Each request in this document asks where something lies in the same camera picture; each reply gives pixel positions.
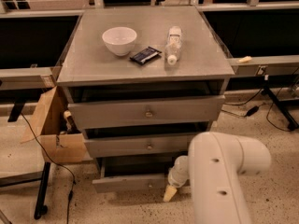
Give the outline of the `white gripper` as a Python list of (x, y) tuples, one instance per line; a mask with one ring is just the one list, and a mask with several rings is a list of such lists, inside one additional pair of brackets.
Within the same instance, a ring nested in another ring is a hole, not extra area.
[(189, 171), (187, 166), (174, 165), (168, 174), (168, 183), (164, 193), (164, 201), (170, 202), (177, 193), (177, 189), (185, 185), (189, 179)]

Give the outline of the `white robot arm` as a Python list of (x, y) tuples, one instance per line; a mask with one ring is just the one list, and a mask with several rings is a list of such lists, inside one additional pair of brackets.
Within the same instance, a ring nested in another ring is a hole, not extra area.
[(268, 148), (255, 138), (199, 133), (169, 170), (164, 200), (189, 183), (195, 224), (251, 224), (238, 177), (259, 175), (270, 165)]

